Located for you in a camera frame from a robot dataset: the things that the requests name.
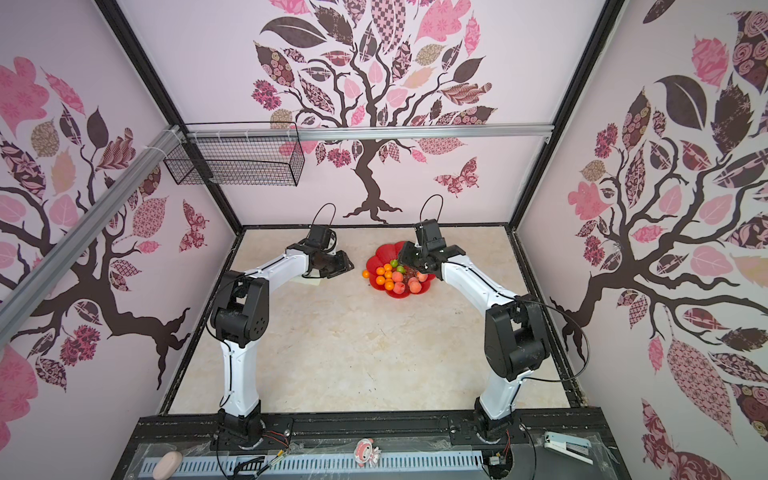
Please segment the purple grape bunch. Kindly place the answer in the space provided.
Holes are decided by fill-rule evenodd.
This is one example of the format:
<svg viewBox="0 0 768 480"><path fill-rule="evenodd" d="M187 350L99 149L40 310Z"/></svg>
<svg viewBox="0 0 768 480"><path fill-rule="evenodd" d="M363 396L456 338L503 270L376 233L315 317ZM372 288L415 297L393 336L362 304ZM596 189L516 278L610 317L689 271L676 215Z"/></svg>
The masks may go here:
<svg viewBox="0 0 768 480"><path fill-rule="evenodd" d="M406 267L404 273L405 283L411 281L412 278L418 278L419 272L413 268Z"/></svg>

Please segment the red flower fruit bowl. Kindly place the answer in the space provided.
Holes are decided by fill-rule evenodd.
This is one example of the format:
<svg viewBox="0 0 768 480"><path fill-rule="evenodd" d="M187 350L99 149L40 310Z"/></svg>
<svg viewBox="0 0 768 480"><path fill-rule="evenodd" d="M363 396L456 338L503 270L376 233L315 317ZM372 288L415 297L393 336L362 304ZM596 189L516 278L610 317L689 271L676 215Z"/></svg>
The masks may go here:
<svg viewBox="0 0 768 480"><path fill-rule="evenodd" d="M433 274L423 274L399 261L399 254L405 242L380 245L367 260L362 277L372 288L394 299L425 294Z"/></svg>

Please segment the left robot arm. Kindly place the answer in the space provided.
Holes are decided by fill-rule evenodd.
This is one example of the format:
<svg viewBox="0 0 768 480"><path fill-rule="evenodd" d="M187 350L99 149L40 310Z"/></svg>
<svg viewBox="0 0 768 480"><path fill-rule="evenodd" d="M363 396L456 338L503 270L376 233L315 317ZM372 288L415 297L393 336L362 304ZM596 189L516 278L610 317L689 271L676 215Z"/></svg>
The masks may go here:
<svg viewBox="0 0 768 480"><path fill-rule="evenodd" d="M245 271L229 270L215 294L209 325L223 355L222 429L248 443L265 435L256 385L258 345L269 326L270 296L295 278L330 279L354 269L337 248L328 225L312 225L301 240L276 258Z"/></svg>

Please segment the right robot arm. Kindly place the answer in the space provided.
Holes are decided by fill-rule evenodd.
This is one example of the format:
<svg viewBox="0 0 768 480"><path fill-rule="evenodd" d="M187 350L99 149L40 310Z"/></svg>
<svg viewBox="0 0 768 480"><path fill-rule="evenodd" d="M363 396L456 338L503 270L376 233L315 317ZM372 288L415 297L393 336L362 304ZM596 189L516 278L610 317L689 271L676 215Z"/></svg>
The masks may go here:
<svg viewBox="0 0 768 480"><path fill-rule="evenodd" d="M543 307L504 288L462 248L448 245L435 219L414 230L416 240L403 245L400 263L452 286L483 316L484 355L492 373L476 400L475 417L487 436L510 421L524 381L550 356Z"/></svg>

